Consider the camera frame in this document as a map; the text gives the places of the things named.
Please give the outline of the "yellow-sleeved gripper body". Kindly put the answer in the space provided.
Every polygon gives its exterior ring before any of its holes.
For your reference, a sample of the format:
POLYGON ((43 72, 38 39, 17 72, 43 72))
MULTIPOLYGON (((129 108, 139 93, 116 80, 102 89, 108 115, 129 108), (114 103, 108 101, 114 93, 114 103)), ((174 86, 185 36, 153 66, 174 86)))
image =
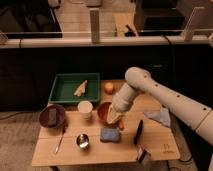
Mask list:
POLYGON ((124 116, 123 113, 117 112, 114 109, 113 105, 110 105, 109 108, 108 108, 106 121, 107 121, 108 124, 114 124, 118 120, 120 120, 123 116, 124 116))

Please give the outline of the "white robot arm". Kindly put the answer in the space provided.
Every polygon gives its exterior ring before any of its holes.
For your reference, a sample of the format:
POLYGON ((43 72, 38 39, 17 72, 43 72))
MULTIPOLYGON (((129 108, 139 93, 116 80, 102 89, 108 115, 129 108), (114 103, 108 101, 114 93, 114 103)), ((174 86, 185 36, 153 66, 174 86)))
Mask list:
POLYGON ((107 123, 116 123, 129 111, 140 92, 146 92, 168 108, 177 118, 213 145, 213 109, 169 89, 151 78, 148 71, 131 67, 125 73, 125 83, 113 96, 107 123))

